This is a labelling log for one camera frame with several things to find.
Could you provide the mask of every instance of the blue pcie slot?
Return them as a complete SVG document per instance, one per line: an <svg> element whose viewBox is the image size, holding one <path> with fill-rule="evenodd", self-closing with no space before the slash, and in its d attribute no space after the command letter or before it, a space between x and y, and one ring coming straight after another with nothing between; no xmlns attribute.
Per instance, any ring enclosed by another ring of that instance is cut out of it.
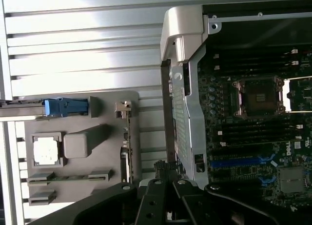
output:
<svg viewBox="0 0 312 225"><path fill-rule="evenodd" d="M210 165L213 168L244 166L244 165L258 165L258 164L262 164L262 161L259 158L230 159L230 160L210 162Z"/></svg>

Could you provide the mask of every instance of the pcie slot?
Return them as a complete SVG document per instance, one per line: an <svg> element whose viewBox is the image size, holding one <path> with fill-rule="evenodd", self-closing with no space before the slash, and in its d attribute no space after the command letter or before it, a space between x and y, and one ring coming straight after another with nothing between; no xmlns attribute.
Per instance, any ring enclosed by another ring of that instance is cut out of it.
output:
<svg viewBox="0 0 312 225"><path fill-rule="evenodd" d="M209 154L211 156L211 160L220 156L231 156L231 155L238 155L240 157L254 155L259 153L261 150L260 145L253 146L252 148L246 146L238 146L233 148L217 148L211 149Z"/></svg>
<svg viewBox="0 0 312 225"><path fill-rule="evenodd" d="M220 160L220 161L210 162L210 166L212 168L258 165L258 164L261 164L261 160L259 158L229 159L229 160Z"/></svg>

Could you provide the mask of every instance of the white label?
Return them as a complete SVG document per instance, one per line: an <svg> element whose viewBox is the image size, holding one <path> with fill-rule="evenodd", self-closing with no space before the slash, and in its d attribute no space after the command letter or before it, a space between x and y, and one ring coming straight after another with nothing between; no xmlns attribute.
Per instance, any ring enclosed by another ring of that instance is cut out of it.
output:
<svg viewBox="0 0 312 225"><path fill-rule="evenodd" d="M273 160L271 161L271 164L274 166L274 167L277 167L278 164L276 162L274 162Z"/></svg>
<svg viewBox="0 0 312 225"><path fill-rule="evenodd" d="M295 149L300 149L301 148L301 142L300 141L297 141L294 143L294 148Z"/></svg>

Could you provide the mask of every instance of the gray rectangular block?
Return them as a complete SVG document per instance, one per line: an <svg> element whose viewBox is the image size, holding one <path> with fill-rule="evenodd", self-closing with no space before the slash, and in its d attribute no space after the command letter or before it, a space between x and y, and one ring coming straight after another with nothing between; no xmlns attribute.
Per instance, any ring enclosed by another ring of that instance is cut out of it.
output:
<svg viewBox="0 0 312 225"><path fill-rule="evenodd" d="M64 154L68 159L86 158L92 149L108 139L111 127L103 124L64 136Z"/></svg>

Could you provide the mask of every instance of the motherboard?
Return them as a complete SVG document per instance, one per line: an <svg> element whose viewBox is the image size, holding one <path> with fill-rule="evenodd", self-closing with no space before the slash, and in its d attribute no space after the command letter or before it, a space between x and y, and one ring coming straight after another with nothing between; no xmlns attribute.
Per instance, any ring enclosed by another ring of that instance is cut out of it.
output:
<svg viewBox="0 0 312 225"><path fill-rule="evenodd" d="M312 205L312 48L207 48L198 64L209 182Z"/></svg>

